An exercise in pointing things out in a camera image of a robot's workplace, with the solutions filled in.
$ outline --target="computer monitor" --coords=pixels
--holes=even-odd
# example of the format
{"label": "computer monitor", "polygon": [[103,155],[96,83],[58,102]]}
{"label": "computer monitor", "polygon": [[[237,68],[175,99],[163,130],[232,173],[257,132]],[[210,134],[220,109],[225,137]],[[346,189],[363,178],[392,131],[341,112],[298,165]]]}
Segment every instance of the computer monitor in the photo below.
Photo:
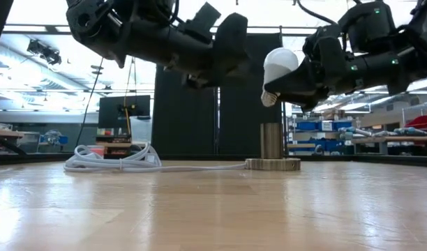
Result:
{"label": "computer monitor", "polygon": [[[125,97],[100,99],[99,128],[127,128],[124,99]],[[125,103],[129,116],[137,116],[138,119],[150,118],[150,95],[128,96]]]}

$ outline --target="wooden cylinder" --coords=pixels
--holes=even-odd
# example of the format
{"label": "wooden cylinder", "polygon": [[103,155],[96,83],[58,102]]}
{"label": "wooden cylinder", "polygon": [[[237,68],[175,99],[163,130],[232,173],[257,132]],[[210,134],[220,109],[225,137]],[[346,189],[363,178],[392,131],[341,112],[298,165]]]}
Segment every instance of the wooden cylinder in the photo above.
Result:
{"label": "wooden cylinder", "polygon": [[264,171],[299,171],[300,159],[286,158],[278,160],[247,159],[246,169]]}
{"label": "wooden cylinder", "polygon": [[261,158],[283,158],[283,132],[281,123],[260,124]]}

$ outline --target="black partition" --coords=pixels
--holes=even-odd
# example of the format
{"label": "black partition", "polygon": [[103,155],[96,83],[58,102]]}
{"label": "black partition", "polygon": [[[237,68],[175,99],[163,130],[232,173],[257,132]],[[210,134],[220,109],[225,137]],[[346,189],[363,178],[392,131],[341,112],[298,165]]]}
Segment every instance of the black partition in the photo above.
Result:
{"label": "black partition", "polygon": [[182,86],[182,74],[156,69],[151,143],[161,156],[214,154],[214,89]]}
{"label": "black partition", "polygon": [[230,78],[220,88],[220,155],[260,156],[260,124],[281,122],[281,105],[264,107],[260,101],[263,62],[271,50],[282,47],[280,34],[248,35],[247,50],[254,77]]}

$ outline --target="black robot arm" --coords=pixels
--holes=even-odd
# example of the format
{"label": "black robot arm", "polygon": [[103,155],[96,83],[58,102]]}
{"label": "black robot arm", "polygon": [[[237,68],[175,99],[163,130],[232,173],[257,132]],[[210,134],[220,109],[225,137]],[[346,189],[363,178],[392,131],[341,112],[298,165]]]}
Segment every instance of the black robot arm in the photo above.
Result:
{"label": "black robot arm", "polygon": [[218,86],[248,57],[248,20],[226,17],[213,39],[220,13],[204,4],[192,20],[177,17],[179,0],[67,0],[71,33],[79,43],[124,67],[131,55],[187,74],[187,85]]}
{"label": "black robot arm", "polygon": [[[427,0],[411,14],[409,24],[396,28],[383,1],[357,4],[338,23],[307,37],[300,66],[264,90],[305,112],[330,95],[373,86],[387,85],[390,95],[406,91],[411,82],[427,77]],[[352,52],[341,48],[342,36],[350,40]]]}

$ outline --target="coiled white cable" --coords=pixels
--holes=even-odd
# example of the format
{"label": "coiled white cable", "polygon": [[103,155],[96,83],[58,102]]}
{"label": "coiled white cable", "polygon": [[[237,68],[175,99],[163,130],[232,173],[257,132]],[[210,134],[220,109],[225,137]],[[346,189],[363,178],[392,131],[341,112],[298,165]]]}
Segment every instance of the coiled white cable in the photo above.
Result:
{"label": "coiled white cable", "polygon": [[121,172],[182,172],[204,170],[231,170],[244,169],[246,164],[217,166],[217,167],[163,167],[155,149],[146,144],[144,149],[135,155],[121,160],[106,160],[97,153],[92,152],[87,146],[78,146],[74,156],[65,162],[67,172],[98,172],[116,169]]}

